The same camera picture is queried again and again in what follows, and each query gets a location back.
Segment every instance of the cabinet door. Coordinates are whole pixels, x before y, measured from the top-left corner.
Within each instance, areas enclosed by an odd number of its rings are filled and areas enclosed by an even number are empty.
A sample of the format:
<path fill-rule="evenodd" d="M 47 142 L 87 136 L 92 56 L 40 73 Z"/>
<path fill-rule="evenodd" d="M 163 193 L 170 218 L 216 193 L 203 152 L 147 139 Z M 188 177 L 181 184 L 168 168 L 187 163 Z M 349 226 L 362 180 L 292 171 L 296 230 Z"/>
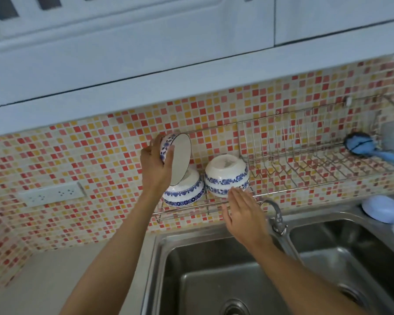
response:
<path fill-rule="evenodd" d="M 276 44 L 394 20 L 394 0 L 276 0 Z"/>
<path fill-rule="evenodd" d="M 273 11 L 274 0 L 0 0 L 0 105 L 273 47 Z"/>

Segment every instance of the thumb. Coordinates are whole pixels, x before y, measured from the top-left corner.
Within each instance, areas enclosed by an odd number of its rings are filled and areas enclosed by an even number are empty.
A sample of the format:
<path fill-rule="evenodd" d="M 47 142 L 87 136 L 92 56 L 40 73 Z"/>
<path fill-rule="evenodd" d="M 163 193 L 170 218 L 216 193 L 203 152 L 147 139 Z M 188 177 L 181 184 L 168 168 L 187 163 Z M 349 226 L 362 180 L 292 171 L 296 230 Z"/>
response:
<path fill-rule="evenodd" d="M 229 231 L 231 231 L 232 219 L 229 216 L 228 206 L 226 204 L 222 205 L 222 216 L 223 216 L 223 220 L 226 223 L 226 227 L 228 228 Z"/>
<path fill-rule="evenodd" d="M 164 167 L 172 169 L 173 152 L 174 152 L 174 150 L 175 150 L 175 146 L 174 145 L 170 145 L 169 148 L 168 148 L 168 152 L 166 153 Z"/>

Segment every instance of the sink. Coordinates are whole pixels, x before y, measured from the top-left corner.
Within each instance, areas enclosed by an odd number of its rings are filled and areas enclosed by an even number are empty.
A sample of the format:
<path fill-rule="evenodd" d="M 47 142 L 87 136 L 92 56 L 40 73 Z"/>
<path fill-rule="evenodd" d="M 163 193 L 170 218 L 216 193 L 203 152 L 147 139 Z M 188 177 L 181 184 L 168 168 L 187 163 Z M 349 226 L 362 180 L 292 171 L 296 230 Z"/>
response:
<path fill-rule="evenodd" d="M 283 250 L 279 242 L 275 245 Z M 286 303 L 234 238 L 173 249 L 166 259 L 160 315 L 289 314 Z"/>
<path fill-rule="evenodd" d="M 358 203 L 287 215 L 281 226 L 286 225 L 284 232 L 269 229 L 278 249 L 336 285 L 367 313 L 394 315 L 390 225 L 367 217 Z M 290 314 L 224 224 L 158 235 L 141 315 L 265 315 L 267 310 Z"/>
<path fill-rule="evenodd" d="M 295 227 L 290 241 L 306 267 L 369 313 L 394 314 L 394 252 L 362 225 L 334 220 Z"/>

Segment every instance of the faucet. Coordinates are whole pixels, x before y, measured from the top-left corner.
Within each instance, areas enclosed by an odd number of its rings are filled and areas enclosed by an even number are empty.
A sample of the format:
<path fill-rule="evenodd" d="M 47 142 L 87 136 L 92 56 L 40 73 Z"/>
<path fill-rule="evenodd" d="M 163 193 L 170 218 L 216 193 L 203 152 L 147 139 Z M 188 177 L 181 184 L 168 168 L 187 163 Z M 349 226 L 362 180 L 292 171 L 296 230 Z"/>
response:
<path fill-rule="evenodd" d="M 270 198 L 264 198 L 263 201 L 260 203 L 260 206 L 262 206 L 264 203 L 271 204 L 274 208 L 274 211 L 276 211 L 276 217 L 270 219 L 270 224 L 273 228 L 273 231 L 280 235 L 283 235 L 286 232 L 287 225 L 283 222 L 283 217 L 281 215 L 278 204 Z"/>

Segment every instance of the sink drain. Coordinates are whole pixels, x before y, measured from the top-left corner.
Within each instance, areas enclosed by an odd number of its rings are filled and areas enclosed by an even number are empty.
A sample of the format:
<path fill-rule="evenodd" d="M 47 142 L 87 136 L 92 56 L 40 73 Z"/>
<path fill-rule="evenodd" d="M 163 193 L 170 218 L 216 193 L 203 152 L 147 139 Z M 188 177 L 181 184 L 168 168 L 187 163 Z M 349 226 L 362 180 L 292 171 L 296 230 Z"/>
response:
<path fill-rule="evenodd" d="M 340 293 L 346 296 L 349 300 L 356 303 L 364 310 L 368 309 L 368 303 L 366 301 L 366 298 L 363 296 L 361 292 L 354 290 L 345 284 L 339 284 L 337 286 L 339 288 Z"/>
<path fill-rule="evenodd" d="M 239 299 L 230 299 L 222 306 L 220 315 L 250 315 L 250 312 Z"/>

